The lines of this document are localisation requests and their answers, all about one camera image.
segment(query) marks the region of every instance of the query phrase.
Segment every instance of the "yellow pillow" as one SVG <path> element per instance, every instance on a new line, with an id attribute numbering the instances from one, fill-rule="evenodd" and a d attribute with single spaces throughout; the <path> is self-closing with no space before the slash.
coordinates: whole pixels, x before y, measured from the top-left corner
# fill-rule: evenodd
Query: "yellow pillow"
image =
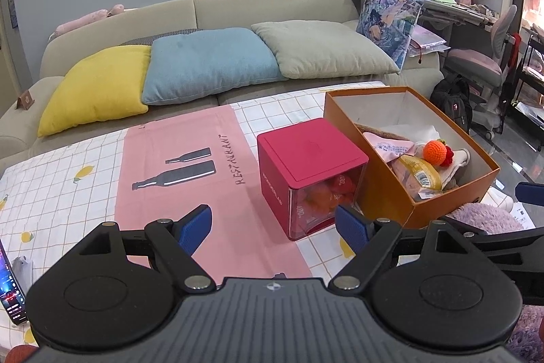
<path id="1" fill-rule="evenodd" d="M 78 62 L 47 104 L 38 137 L 148 111 L 141 93 L 150 59 L 150 46 L 127 45 L 102 50 Z"/>

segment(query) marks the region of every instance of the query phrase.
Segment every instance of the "pink bolster pillow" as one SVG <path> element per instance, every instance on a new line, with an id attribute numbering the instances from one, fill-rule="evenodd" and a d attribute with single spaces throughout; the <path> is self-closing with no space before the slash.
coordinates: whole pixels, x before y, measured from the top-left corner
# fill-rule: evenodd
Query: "pink bolster pillow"
<path id="1" fill-rule="evenodd" d="M 119 13 L 123 13 L 123 12 L 124 12 L 124 5 L 123 4 L 116 4 L 109 11 L 109 14 L 111 16 L 113 16 L 113 15 L 118 15 Z"/>
<path id="2" fill-rule="evenodd" d="M 101 11 L 89 13 L 88 15 L 82 16 L 79 19 L 74 19 L 73 21 L 67 22 L 65 24 L 61 24 L 56 28 L 55 36 L 64 35 L 65 33 L 75 30 L 76 28 L 80 28 L 84 25 L 104 19 L 108 16 L 108 13 L 109 12 L 106 9 L 103 9 Z"/>

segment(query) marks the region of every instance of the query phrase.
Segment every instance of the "stack of books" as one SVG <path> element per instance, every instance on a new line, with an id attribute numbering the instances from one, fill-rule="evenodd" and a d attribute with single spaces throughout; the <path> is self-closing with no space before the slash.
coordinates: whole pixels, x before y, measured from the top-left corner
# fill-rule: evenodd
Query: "stack of books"
<path id="1" fill-rule="evenodd" d="M 445 39 L 416 24 L 412 31 L 408 56 L 422 56 L 427 53 L 444 52 L 449 47 Z"/>

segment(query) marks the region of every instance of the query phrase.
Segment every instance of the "yellow packaging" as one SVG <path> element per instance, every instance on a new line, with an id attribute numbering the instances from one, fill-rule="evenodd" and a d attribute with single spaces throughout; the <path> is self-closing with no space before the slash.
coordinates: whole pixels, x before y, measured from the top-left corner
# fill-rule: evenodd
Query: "yellow packaging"
<path id="1" fill-rule="evenodd" d="M 440 174 L 426 160 L 402 155 L 391 163 L 391 168 L 414 200 L 424 200 L 442 193 Z"/>

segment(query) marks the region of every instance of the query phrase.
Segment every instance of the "purple fluffy rug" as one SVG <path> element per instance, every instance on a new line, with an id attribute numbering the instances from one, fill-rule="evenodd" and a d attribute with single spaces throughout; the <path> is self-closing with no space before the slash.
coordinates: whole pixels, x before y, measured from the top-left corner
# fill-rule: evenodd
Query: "purple fluffy rug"
<path id="1" fill-rule="evenodd" d="M 485 204 L 466 204 L 449 215 L 458 221 L 483 229 L 489 234 L 523 229 L 507 211 Z M 539 327 L 543 317 L 544 306 L 523 306 L 521 317 L 507 343 L 511 353 L 529 363 L 542 363 Z"/>

